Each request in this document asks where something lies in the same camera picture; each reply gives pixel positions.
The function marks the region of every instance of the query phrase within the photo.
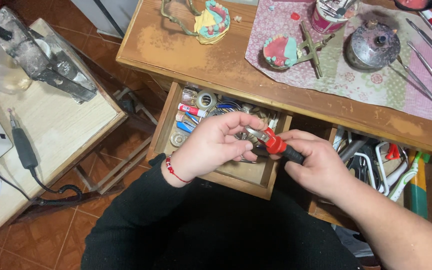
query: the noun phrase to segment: desk drawer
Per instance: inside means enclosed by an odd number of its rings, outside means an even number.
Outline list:
[[[176,128],[175,117],[178,112],[178,104],[181,102],[184,86],[176,82],[171,84],[159,124],[154,132],[153,141],[149,146],[147,160],[154,158],[160,153],[169,155],[177,150],[177,147],[171,144],[170,138],[178,130]],[[217,91],[215,93],[229,96]],[[238,96],[231,95],[230,97],[242,100]],[[290,115],[282,112],[274,129],[276,134],[289,130],[291,119]],[[259,157],[258,161],[258,164],[229,161],[216,171],[202,175],[201,178],[269,200],[273,192],[279,161],[274,161],[268,157]]]

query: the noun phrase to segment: red string bracelet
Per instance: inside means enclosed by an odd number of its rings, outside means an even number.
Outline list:
[[[179,179],[180,181],[183,181],[185,183],[190,183],[192,181],[192,179],[189,180],[189,181],[184,181],[183,179],[181,179],[178,175],[176,175],[174,173],[174,170],[173,170],[173,167],[171,167],[170,161],[171,161],[171,155],[169,155],[168,157],[166,157],[166,168],[169,170],[169,173],[172,174],[172,175],[174,175],[174,176],[176,176],[177,179]]]

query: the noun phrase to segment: sleeve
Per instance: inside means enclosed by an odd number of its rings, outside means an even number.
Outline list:
[[[188,186],[175,188],[161,173],[160,154],[145,172],[117,196],[86,237],[81,269],[148,269],[153,266],[158,241],[167,233],[158,221],[184,199]]]

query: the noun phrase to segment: person's left hand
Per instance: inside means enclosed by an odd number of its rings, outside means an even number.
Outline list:
[[[250,151],[253,144],[233,136],[246,132],[244,126],[255,130],[265,130],[268,127],[259,118],[240,111],[203,119],[183,145],[171,155],[174,174],[184,181],[190,181],[214,171],[225,162],[240,161],[242,156],[249,161],[256,161],[257,156]],[[172,186],[185,185],[169,173],[165,162],[161,164],[161,170],[166,181]]]

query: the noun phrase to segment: metal flask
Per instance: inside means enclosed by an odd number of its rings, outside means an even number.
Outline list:
[[[349,64],[361,70],[378,70],[393,63],[401,50],[396,30],[369,21],[354,31],[346,48]]]

